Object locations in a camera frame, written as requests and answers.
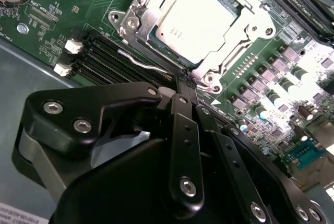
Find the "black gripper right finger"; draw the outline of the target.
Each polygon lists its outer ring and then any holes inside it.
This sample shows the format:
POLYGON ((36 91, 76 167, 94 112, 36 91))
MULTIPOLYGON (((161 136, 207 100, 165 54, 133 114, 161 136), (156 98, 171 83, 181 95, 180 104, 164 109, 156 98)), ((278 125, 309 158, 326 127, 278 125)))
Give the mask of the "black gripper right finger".
POLYGON ((200 145, 213 156, 213 186, 228 190, 235 207, 232 223, 330 223, 330 217, 305 195, 255 144, 232 124, 220 126, 200 104, 197 85, 186 79, 196 111, 200 145))

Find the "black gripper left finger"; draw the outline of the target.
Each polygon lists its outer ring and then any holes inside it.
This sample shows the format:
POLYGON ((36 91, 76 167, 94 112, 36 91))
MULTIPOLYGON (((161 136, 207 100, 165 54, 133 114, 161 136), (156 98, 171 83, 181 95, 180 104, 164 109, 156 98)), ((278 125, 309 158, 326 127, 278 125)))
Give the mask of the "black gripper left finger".
POLYGON ((198 123, 186 78, 37 91, 25 101, 13 159, 56 198, 79 177, 151 140, 168 144, 166 202, 200 211, 204 186, 198 123))

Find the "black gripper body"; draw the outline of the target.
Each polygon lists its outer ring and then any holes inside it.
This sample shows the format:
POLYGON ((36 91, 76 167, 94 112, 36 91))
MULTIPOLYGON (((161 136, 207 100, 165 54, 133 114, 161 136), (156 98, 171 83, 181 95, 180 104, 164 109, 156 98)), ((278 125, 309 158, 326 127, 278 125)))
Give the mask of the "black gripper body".
POLYGON ((212 158, 202 156, 205 202, 189 219, 166 202, 168 144, 151 140, 76 179, 62 194, 51 223, 242 223, 230 187, 212 158))

